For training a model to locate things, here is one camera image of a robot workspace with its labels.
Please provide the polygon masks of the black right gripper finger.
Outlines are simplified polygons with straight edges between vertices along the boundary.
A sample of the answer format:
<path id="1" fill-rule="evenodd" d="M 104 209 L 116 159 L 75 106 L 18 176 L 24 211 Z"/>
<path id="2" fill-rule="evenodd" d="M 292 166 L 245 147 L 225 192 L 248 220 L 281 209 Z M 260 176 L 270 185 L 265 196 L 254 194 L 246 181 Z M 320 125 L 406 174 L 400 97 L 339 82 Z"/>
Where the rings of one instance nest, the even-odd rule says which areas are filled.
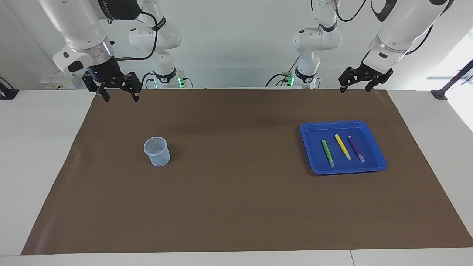
<path id="1" fill-rule="evenodd" d="M 135 102 L 139 101 L 139 93 L 142 90 L 142 82 L 137 77 L 135 72 L 129 72 L 122 76 L 122 80 L 119 84 L 119 88 L 122 91 L 129 93 Z"/>
<path id="2" fill-rule="evenodd" d="M 96 93 L 97 95 L 101 96 L 106 102 L 110 100 L 110 96 L 105 89 L 105 83 L 102 82 L 98 86 L 98 84 L 96 84 L 96 81 L 93 79 L 92 75 L 88 71 L 83 74 L 82 81 L 84 82 L 89 92 Z"/>

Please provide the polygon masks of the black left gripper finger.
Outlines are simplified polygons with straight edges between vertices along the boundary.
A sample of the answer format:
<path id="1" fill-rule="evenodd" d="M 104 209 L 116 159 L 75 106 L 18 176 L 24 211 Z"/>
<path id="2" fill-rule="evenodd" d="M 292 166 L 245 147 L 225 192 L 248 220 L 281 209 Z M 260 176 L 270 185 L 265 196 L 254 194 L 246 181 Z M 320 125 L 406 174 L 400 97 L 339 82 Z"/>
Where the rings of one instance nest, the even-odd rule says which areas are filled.
<path id="1" fill-rule="evenodd" d="M 360 69 L 347 67 L 343 73 L 338 78 L 338 82 L 340 84 L 340 91 L 341 93 L 345 93 L 346 90 L 353 84 L 360 82 L 359 76 Z"/>
<path id="2" fill-rule="evenodd" d="M 393 69 L 390 68 L 389 71 L 387 71 L 387 73 L 381 74 L 377 77 L 373 77 L 365 86 L 366 92 L 372 91 L 372 89 L 379 84 L 385 84 L 388 81 L 388 79 L 391 77 L 393 72 L 394 72 Z"/>

